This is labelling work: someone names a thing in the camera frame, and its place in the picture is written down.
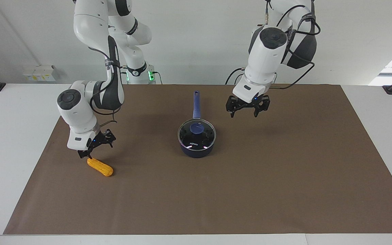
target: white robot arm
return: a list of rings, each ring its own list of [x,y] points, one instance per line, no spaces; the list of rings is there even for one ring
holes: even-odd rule
[[[254,107],[255,117],[268,109],[270,100],[264,93],[276,79],[280,64],[295,69],[313,64],[311,60],[317,48],[315,35],[318,34],[315,33],[314,0],[267,1],[269,22],[252,34],[248,65],[233,89],[236,97],[230,96],[227,102],[231,117],[245,107]]]
[[[131,14],[131,0],[77,0],[73,30],[77,38],[105,58],[106,81],[76,81],[62,92],[57,105],[69,124],[67,147],[78,150],[80,157],[90,157],[92,150],[115,140],[110,130],[102,133],[95,111],[113,115],[120,110],[125,96],[122,87],[117,44],[124,51],[128,70],[137,71],[139,81],[149,81],[143,53],[135,45],[151,41],[151,31]],[[100,113],[96,109],[113,111]]]

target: white table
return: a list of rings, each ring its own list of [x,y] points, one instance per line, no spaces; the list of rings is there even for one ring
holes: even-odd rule
[[[68,86],[8,84],[0,93],[0,244],[392,244],[392,234],[2,235],[59,118],[56,98]],[[392,174],[392,96],[380,87],[343,89]]]

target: saucepan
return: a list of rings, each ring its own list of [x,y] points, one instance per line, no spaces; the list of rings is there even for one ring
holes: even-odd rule
[[[178,130],[182,151],[193,158],[208,155],[216,141],[216,130],[208,121],[201,119],[200,93],[193,93],[193,119],[184,122]]]

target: brown paper mat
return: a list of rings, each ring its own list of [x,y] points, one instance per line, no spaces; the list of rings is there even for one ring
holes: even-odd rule
[[[112,177],[66,148],[60,119],[4,233],[392,233],[392,176],[340,86],[270,90],[258,118],[230,118],[232,88],[126,86],[114,148],[93,152]],[[218,133],[201,159],[177,140],[194,90]]]

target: pan handle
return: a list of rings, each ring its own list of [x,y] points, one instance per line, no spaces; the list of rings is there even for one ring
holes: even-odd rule
[[[193,118],[200,118],[199,95],[199,91],[197,90],[193,94]]]

